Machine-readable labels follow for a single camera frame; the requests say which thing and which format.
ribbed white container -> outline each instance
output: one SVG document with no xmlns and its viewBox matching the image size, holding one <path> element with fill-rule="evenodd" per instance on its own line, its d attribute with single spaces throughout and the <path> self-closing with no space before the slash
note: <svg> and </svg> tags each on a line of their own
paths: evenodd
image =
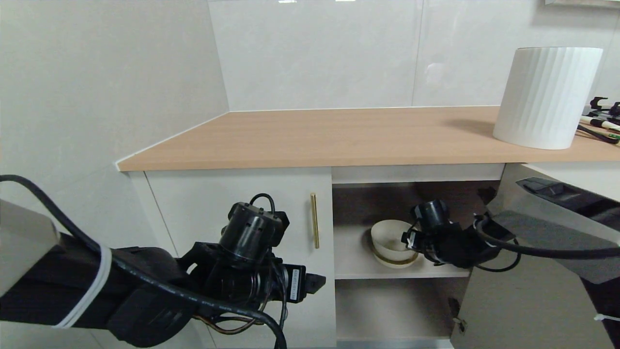
<svg viewBox="0 0 620 349">
<path fill-rule="evenodd" d="M 540 149 L 566 149 L 603 54 L 602 48 L 519 48 L 493 136 Z"/>
</svg>

open cabinet door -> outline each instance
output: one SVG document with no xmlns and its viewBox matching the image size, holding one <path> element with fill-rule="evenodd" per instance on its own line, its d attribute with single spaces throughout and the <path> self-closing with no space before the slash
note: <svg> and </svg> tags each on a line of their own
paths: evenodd
<svg viewBox="0 0 620 349">
<path fill-rule="evenodd" d="M 537 176 L 598 191 L 591 184 L 581 185 L 597 178 L 561 171 L 560 167 L 543 168 L 507 165 L 501 185 Z M 592 167 L 584 171 L 600 175 Z M 613 172 L 617 179 L 620 172 Z M 598 192 L 618 200 L 613 197 L 616 195 Z M 501 268 L 514 258 L 514 253 L 503 251 L 484 266 Z M 460 324 L 454 326 L 451 342 L 455 349 L 614 348 L 603 324 L 593 319 L 596 313 L 575 273 L 555 260 L 523 256 L 514 270 L 505 273 L 474 269 L 456 319 Z"/>
</svg>

white bowl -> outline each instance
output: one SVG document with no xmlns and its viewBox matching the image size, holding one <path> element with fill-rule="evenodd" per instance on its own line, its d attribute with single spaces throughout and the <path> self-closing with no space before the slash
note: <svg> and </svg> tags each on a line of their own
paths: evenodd
<svg viewBox="0 0 620 349">
<path fill-rule="evenodd" d="M 382 257 L 391 261 L 411 259 L 415 251 L 406 249 L 401 242 L 402 233 L 411 228 L 411 224 L 401 220 L 388 219 L 377 222 L 370 229 L 374 249 Z"/>
</svg>

white tile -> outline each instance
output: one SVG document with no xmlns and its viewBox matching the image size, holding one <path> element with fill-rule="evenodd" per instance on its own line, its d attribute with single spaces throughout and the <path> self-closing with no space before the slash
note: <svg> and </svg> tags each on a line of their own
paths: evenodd
<svg viewBox="0 0 620 349">
<path fill-rule="evenodd" d="M 617 18 L 538 0 L 426 0 L 413 105 L 500 104 L 518 47 L 607 48 Z"/>
<path fill-rule="evenodd" d="M 620 102 L 620 20 L 609 45 L 607 57 L 601 62 L 599 70 L 600 78 L 595 84 L 594 95 L 609 98 L 609 101 L 601 102 L 601 105 Z"/>
<path fill-rule="evenodd" d="M 64 188 L 227 111 L 209 16 L 206 1 L 2 3 L 4 169 Z"/>
<path fill-rule="evenodd" d="M 231 110 L 411 105 L 422 0 L 210 6 Z"/>
<path fill-rule="evenodd" d="M 106 246 L 157 246 L 131 179 L 112 164 L 47 194 L 80 229 Z M 39 203 L 28 208 L 50 216 Z"/>
</svg>

label sticker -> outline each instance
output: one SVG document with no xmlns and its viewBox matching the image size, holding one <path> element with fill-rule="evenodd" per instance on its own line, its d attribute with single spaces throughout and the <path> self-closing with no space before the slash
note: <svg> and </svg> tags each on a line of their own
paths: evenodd
<svg viewBox="0 0 620 349">
<path fill-rule="evenodd" d="M 299 291 L 299 269 L 293 269 L 293 278 L 291 279 L 291 301 L 297 301 L 297 292 Z"/>
</svg>

